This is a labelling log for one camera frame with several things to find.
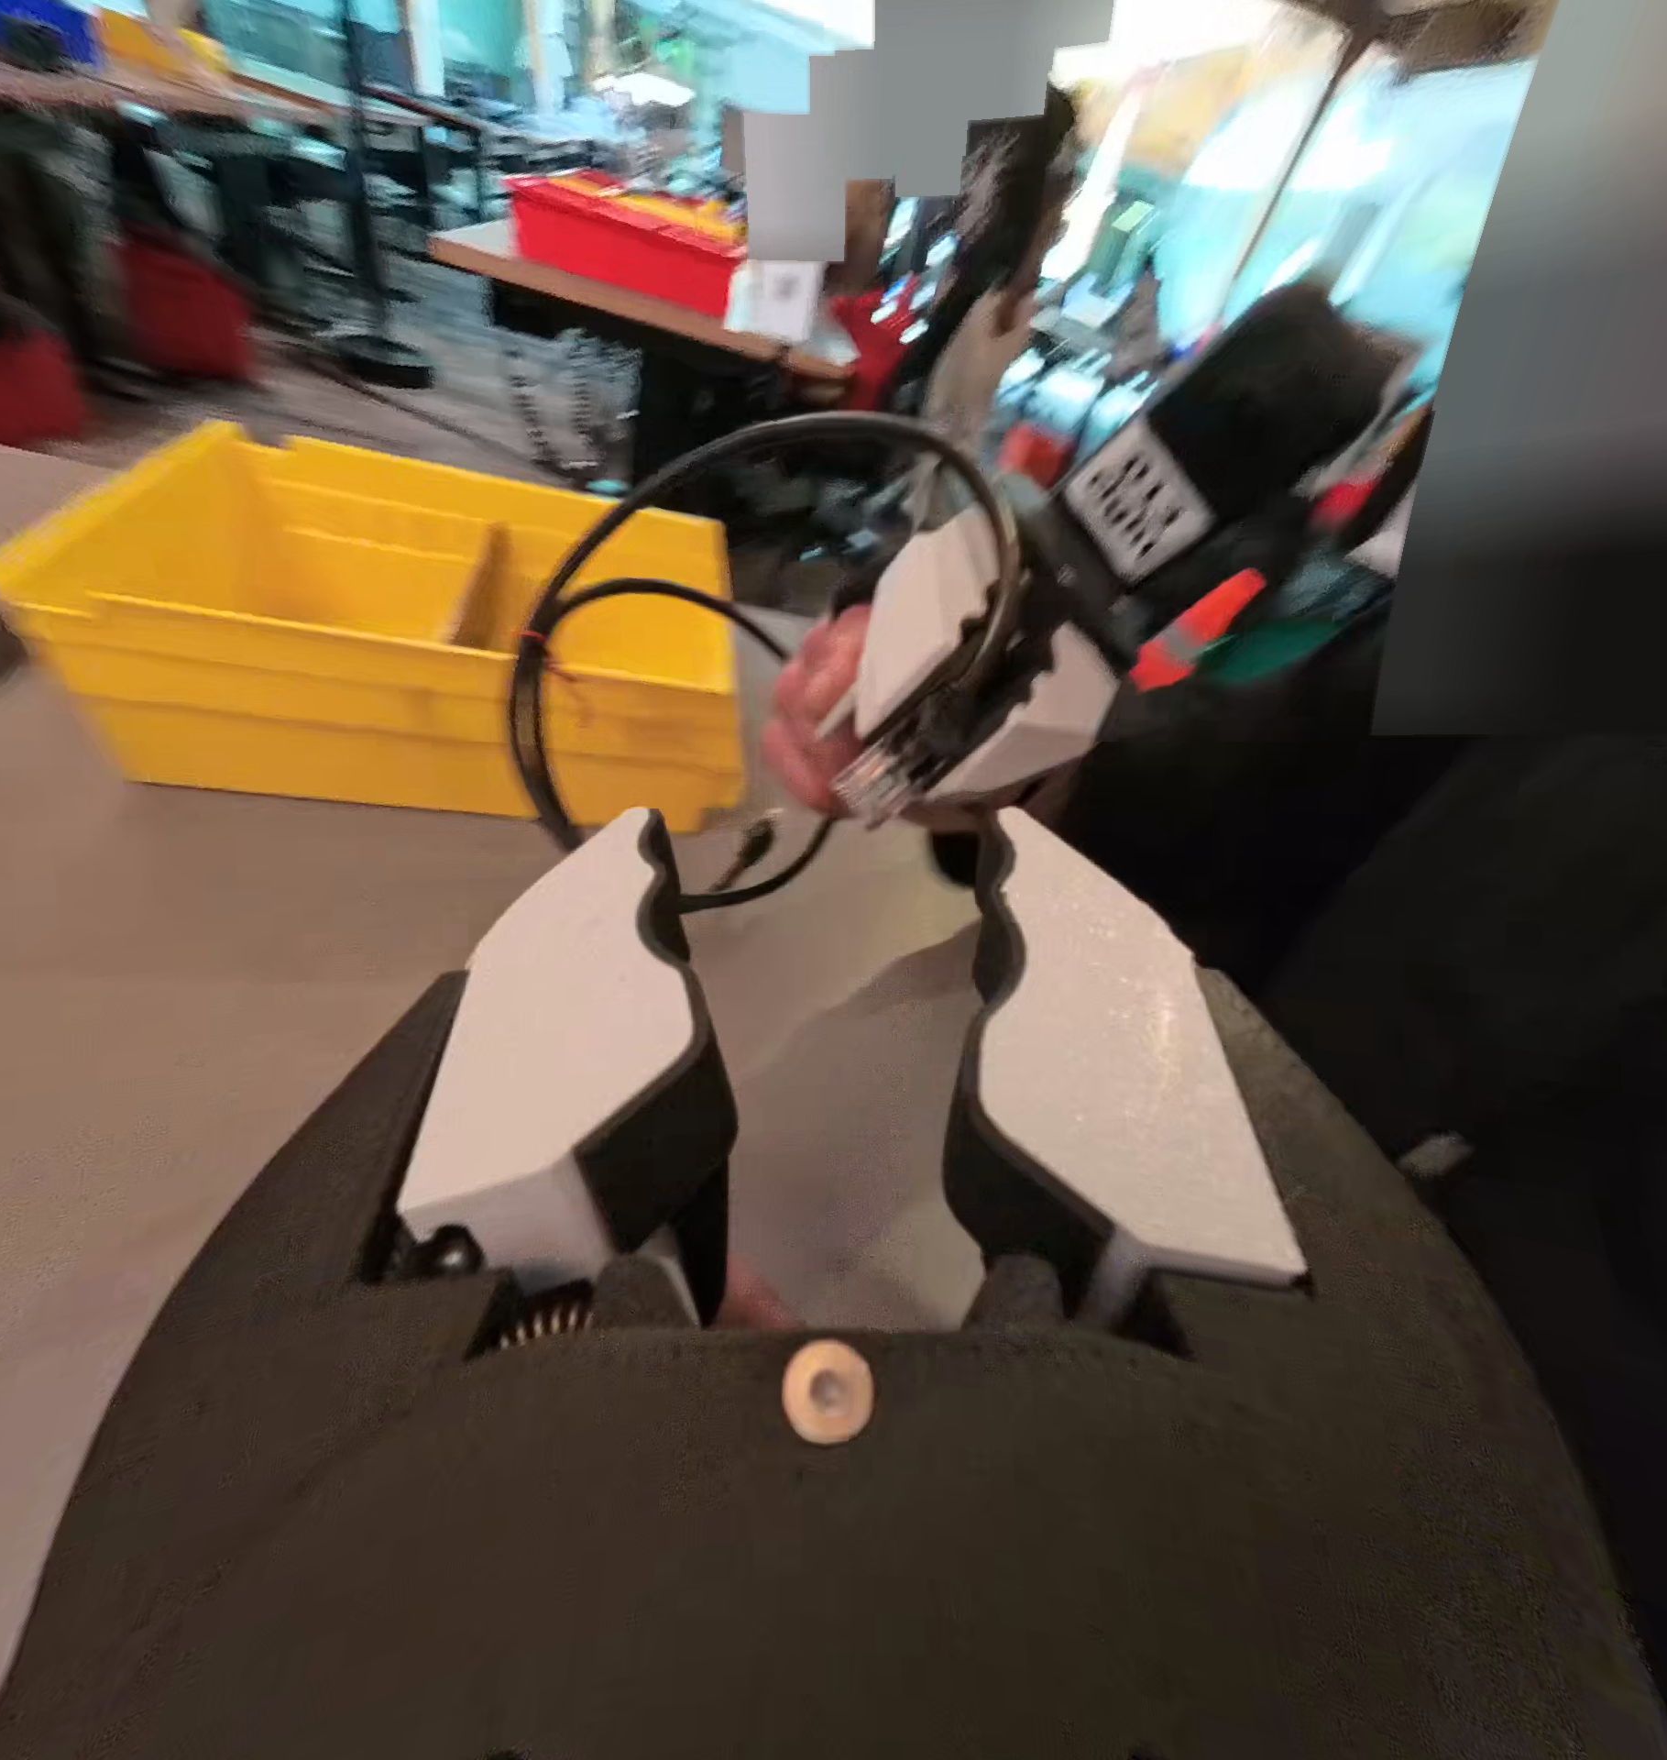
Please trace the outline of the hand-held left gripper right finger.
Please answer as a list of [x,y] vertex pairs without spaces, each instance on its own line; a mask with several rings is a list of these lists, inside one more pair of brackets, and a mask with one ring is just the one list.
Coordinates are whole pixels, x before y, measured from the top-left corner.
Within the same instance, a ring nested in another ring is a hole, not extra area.
[[1180,937],[1018,806],[986,827],[976,898],[944,1191],[986,1265],[1038,1258],[1078,1323],[1126,1321],[1157,1273],[1301,1287],[1307,1254]]

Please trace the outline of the black pole with round base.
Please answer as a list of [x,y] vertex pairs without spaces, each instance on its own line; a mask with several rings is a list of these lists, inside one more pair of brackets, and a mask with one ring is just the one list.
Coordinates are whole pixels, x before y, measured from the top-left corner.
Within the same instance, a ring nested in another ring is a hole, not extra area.
[[390,287],[367,184],[367,90],[354,3],[337,1],[337,15],[346,90],[344,216],[362,318],[335,332],[333,353],[371,387],[427,389],[437,376],[433,359],[402,339],[392,324]]

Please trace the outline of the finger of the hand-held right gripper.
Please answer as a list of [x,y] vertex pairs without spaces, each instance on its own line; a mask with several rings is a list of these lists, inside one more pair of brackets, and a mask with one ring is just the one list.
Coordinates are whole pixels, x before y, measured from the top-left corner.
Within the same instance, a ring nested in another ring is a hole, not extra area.
[[861,668],[823,718],[823,739],[1022,745],[1024,704],[1005,701],[1001,685],[969,704],[953,699],[992,612],[997,572],[990,526],[911,535],[876,585]]
[[953,808],[1020,797],[1084,758],[1099,741],[1120,676],[1086,635],[1053,635],[1049,668],[1026,699],[940,779],[909,795],[909,808]]

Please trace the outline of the wooden table with black legs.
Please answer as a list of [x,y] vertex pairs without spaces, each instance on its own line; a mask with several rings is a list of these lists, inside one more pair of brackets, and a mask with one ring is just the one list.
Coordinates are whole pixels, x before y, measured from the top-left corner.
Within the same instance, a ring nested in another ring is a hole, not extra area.
[[763,410],[838,407],[857,364],[849,332],[826,312],[798,343],[732,328],[679,301],[527,259],[510,218],[433,232],[427,251],[485,282],[488,318],[506,336],[581,334],[636,357],[625,458],[590,466],[590,478],[640,480],[704,435],[740,426],[752,395]]

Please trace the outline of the person's right hand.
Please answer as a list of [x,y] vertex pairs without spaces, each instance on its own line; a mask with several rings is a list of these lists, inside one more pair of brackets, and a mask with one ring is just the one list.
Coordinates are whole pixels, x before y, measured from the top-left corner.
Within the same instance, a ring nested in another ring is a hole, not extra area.
[[784,789],[824,818],[844,818],[836,781],[859,758],[848,697],[857,687],[873,608],[867,603],[824,618],[778,674],[761,754]]

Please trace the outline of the yellow plastic bin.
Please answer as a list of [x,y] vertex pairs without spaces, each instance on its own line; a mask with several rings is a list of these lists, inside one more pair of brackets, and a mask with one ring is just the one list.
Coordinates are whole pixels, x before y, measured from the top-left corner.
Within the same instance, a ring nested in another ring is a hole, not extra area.
[[[0,545],[0,605],[131,779],[533,818],[508,695],[536,597],[613,501],[210,420]],[[515,566],[502,647],[446,626],[486,526]],[[730,595],[721,524],[632,516],[567,583]],[[573,824],[654,806],[694,831],[748,791],[734,626],[673,599],[573,616],[596,695],[548,716]]]

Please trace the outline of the red plastic bin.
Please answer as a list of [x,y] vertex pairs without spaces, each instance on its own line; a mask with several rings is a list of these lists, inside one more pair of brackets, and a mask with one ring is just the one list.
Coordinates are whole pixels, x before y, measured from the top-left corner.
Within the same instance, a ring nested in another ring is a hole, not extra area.
[[504,182],[515,249],[563,274],[725,320],[748,224],[725,199],[640,191],[613,172],[523,172]]

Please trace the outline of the black bin divider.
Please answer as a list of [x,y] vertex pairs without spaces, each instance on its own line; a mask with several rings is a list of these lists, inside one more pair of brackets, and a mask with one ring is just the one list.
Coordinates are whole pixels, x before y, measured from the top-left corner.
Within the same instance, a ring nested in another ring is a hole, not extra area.
[[506,522],[486,526],[481,551],[446,626],[452,647],[496,651],[506,626],[504,599],[515,576],[513,537]]

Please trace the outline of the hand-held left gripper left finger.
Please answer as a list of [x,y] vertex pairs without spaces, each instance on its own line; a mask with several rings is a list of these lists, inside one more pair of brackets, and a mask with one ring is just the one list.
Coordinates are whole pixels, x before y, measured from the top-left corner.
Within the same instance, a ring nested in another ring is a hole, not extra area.
[[402,1181],[412,1262],[550,1294],[648,1254],[709,1323],[736,1137],[669,825],[632,806],[469,958]]

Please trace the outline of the white sign card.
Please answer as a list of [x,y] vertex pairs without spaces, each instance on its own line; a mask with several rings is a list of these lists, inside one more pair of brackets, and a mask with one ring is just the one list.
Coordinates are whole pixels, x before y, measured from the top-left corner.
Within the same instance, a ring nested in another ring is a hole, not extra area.
[[823,318],[826,263],[748,257],[732,276],[727,328],[805,345]]

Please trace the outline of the red floor bin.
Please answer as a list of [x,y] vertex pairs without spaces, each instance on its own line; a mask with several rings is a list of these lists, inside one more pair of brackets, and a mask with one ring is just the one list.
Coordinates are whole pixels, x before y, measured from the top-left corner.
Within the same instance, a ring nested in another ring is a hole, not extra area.
[[72,353],[58,334],[31,328],[0,337],[0,445],[77,437],[87,418]]
[[248,384],[258,376],[250,303],[220,266],[173,239],[125,232],[114,243],[131,357],[173,376]]

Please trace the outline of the person's dark clothing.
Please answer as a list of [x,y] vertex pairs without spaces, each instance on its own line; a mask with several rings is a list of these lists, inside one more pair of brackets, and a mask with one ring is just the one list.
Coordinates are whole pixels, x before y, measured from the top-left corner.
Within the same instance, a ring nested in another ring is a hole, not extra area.
[[1159,1264],[984,1100],[945,1192],[1045,1369],[1038,1755],[1667,1755],[1667,735],[1395,739],[1251,989],[1308,1271]]

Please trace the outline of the red twist tie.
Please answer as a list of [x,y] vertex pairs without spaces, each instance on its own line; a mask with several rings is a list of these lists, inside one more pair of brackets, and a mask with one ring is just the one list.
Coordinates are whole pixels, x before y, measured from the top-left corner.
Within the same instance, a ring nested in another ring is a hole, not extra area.
[[596,718],[596,695],[586,676],[558,654],[554,629],[523,628],[511,676],[511,704],[521,704],[536,735],[548,716],[588,724]]

